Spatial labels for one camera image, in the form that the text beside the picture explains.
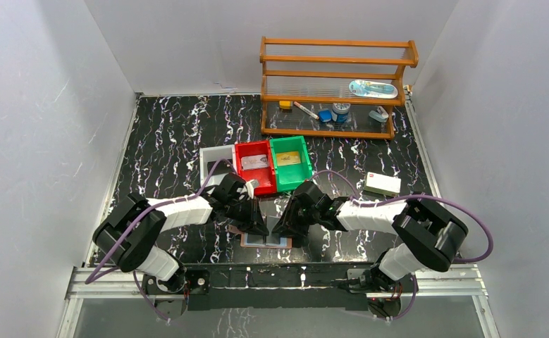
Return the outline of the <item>black card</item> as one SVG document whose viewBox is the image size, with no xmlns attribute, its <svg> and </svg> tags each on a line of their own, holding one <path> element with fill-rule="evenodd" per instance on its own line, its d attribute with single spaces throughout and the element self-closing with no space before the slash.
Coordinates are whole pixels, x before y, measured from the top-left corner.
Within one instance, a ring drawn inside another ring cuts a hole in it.
<svg viewBox="0 0 549 338">
<path fill-rule="evenodd" d="M 227 161 L 221 161 L 216 166 L 216 169 L 214 171 L 214 177 L 222 178 L 228 173 L 233 173 L 233 172 L 235 172 L 235 169 L 232 164 L 230 164 Z"/>
</svg>

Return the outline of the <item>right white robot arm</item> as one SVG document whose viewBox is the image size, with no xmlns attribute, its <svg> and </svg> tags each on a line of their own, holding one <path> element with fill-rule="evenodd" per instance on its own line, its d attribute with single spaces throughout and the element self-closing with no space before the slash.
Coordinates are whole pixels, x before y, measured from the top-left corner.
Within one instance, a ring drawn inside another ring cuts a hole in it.
<svg viewBox="0 0 549 338">
<path fill-rule="evenodd" d="M 405 275 L 422 268 L 446 272 L 468 235 L 467 226 L 431 196 L 365 206 L 348 196 L 331 198 L 313 182 L 294 190 L 272 232 L 303 239 L 312 225 L 330 231 L 367 230 L 397 235 L 401 245 L 388 249 L 366 273 L 374 286 L 389 292 Z"/>
</svg>

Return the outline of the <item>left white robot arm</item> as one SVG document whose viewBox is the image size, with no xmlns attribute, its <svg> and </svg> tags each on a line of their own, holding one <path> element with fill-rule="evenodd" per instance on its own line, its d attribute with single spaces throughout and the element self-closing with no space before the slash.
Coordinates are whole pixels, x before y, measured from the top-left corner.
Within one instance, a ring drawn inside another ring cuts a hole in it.
<svg viewBox="0 0 549 338">
<path fill-rule="evenodd" d="M 259 202 L 249 192 L 252 188 L 239 175 L 228 173 L 218 184 L 191 196 L 151 201 L 131 193 L 95 230 L 92 240 L 122 272 L 153 276 L 167 292 L 177 293 L 185 286 L 186 269 L 156 245 L 159 235 L 220 219 L 234 221 L 241 232 L 269 235 Z"/>
</svg>

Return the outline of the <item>white silver card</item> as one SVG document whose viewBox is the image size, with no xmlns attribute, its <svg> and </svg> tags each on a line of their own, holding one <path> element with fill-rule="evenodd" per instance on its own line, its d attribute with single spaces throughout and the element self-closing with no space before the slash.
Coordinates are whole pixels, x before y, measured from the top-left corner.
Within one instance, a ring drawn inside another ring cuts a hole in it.
<svg viewBox="0 0 549 338">
<path fill-rule="evenodd" d="M 269 167 L 269 160 L 266 154 L 244 156 L 240 161 L 242 170 L 257 170 Z"/>
</svg>

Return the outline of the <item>gold yellow card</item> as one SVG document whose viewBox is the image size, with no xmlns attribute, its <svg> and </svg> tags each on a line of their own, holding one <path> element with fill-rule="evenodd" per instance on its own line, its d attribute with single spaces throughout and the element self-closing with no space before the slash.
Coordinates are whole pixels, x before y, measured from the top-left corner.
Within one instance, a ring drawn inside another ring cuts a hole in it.
<svg viewBox="0 0 549 338">
<path fill-rule="evenodd" d="M 275 154 L 277 166 L 296 165 L 302 162 L 298 151 L 286 151 Z"/>
</svg>

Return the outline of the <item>red plastic bin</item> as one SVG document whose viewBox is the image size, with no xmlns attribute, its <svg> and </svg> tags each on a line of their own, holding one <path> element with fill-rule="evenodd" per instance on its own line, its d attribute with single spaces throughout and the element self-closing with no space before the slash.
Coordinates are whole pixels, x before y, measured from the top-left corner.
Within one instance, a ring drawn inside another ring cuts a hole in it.
<svg viewBox="0 0 549 338">
<path fill-rule="evenodd" d="M 238 143 L 235 145 L 235 160 L 239 175 L 245 180 L 256 180 L 255 196 L 277 192 L 276 173 L 273 166 L 269 140 Z"/>
</svg>

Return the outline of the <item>green plastic bin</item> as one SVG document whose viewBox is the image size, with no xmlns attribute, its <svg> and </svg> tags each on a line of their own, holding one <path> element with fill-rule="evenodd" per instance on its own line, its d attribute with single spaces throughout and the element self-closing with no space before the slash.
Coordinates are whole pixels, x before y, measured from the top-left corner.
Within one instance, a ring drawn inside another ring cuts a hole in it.
<svg viewBox="0 0 549 338">
<path fill-rule="evenodd" d="M 273 138 L 269 144 L 278 192 L 292 191 L 313 175 L 303 136 Z"/>
</svg>

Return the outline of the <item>white plastic bin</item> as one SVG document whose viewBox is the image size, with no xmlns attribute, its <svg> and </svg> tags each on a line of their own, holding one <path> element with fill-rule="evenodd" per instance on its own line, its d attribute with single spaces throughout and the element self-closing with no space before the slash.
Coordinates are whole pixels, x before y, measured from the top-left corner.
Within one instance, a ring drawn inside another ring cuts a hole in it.
<svg viewBox="0 0 549 338">
<path fill-rule="evenodd" d="M 199 164 L 200 164 L 200 184 L 203 184 L 206 178 L 209 176 L 212 168 L 216 169 L 216 166 L 221 161 L 227 161 L 234 166 L 235 171 L 237 166 L 235 163 L 235 146 L 234 145 L 224 145 L 224 146 L 214 146 L 208 148 L 201 148 L 199 150 Z M 222 178 L 214 177 L 214 171 L 212 176 L 207 182 L 207 186 L 213 184 L 220 184 Z"/>
</svg>

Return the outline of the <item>white box red label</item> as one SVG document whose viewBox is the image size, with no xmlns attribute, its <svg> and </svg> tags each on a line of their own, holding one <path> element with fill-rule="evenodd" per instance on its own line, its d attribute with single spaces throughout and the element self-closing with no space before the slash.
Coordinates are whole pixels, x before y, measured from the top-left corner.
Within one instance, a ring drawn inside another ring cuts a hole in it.
<svg viewBox="0 0 549 338">
<path fill-rule="evenodd" d="M 401 179 L 378 173 L 368 172 L 364 181 L 364 191 L 382 194 L 384 196 L 398 196 L 401 190 Z"/>
</svg>

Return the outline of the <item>blue small block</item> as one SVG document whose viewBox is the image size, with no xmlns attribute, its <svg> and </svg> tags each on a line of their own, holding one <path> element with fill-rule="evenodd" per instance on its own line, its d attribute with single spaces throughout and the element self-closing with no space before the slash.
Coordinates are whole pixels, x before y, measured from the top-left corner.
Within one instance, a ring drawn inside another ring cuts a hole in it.
<svg viewBox="0 0 549 338">
<path fill-rule="evenodd" d="M 332 113 L 329 109 L 323 109 L 318 112 L 319 120 L 323 123 L 332 121 Z"/>
</svg>

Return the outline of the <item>red white marker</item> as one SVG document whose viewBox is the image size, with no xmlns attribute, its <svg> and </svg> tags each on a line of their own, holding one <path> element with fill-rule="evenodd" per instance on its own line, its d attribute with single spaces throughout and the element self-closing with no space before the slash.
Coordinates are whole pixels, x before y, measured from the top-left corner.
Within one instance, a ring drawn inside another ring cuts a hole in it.
<svg viewBox="0 0 549 338">
<path fill-rule="evenodd" d="M 314 113 L 310 109 L 306 108 L 305 106 L 303 106 L 299 102 L 294 101 L 293 105 L 296 106 L 297 108 L 299 108 L 301 111 L 305 112 L 307 115 L 311 116 L 313 119 L 319 120 L 319 116 L 316 113 Z"/>
</svg>

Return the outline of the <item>yellow small block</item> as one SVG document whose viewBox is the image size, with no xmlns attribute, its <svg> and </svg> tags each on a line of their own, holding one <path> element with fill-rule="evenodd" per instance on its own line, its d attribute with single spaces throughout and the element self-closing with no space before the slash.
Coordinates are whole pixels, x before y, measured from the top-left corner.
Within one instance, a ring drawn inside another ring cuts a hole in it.
<svg viewBox="0 0 549 338">
<path fill-rule="evenodd" d="M 291 101 L 279 101 L 278 106 L 280 110 L 290 111 L 293 107 L 293 102 Z"/>
</svg>

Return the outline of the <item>wooden shelf rack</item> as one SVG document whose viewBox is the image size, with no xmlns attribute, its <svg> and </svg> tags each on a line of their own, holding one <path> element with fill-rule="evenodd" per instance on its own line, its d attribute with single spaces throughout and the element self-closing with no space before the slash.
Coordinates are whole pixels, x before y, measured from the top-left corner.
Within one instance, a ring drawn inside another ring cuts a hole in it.
<svg viewBox="0 0 549 338">
<path fill-rule="evenodd" d="M 403 76 L 419 64 L 414 40 L 359 41 L 338 39 L 288 39 L 262 37 L 261 132 L 263 134 L 309 137 L 392 139 L 395 136 L 393 110 L 405 104 Z M 348 84 L 371 80 L 394 85 L 394 99 L 371 99 L 353 95 Z M 297 101 L 318 115 L 332 112 L 332 104 L 351 104 L 344 123 L 323 123 L 293 105 L 280 110 L 279 101 Z M 390 114 L 378 123 L 369 112 L 382 106 Z"/>
</svg>

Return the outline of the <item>grey stapler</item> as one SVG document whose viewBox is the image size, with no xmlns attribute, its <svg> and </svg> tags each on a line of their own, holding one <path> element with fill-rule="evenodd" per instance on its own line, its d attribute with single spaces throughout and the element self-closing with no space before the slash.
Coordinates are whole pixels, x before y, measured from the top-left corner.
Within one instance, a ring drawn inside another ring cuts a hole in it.
<svg viewBox="0 0 549 338">
<path fill-rule="evenodd" d="M 390 114 L 382 106 L 377 106 L 374 110 L 369 112 L 369 117 L 378 123 L 386 123 L 390 117 Z"/>
</svg>

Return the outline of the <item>clear blister package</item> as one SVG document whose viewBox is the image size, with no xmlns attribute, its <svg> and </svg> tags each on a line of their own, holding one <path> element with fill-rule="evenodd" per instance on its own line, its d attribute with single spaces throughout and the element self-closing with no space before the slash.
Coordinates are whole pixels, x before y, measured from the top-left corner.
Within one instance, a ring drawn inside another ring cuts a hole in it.
<svg viewBox="0 0 549 338">
<path fill-rule="evenodd" d="M 371 80 L 353 80 L 348 84 L 348 89 L 355 96 L 371 99 L 394 99 L 398 96 L 394 85 Z"/>
</svg>

